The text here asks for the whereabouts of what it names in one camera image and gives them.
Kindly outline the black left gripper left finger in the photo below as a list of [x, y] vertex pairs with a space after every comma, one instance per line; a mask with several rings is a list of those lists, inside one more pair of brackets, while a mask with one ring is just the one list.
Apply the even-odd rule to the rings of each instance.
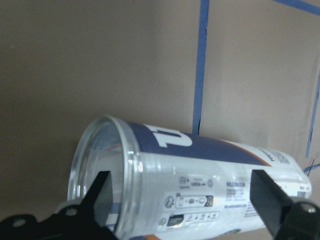
[[85, 197], [68, 201], [43, 221], [30, 214], [10, 216], [0, 222], [2, 240], [116, 240], [106, 227], [113, 204], [109, 171], [95, 177]]

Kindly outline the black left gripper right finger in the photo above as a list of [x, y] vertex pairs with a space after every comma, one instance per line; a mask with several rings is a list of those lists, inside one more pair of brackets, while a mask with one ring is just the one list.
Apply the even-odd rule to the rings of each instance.
[[252, 170], [250, 201], [274, 240], [318, 240], [320, 207], [288, 196], [264, 171]]

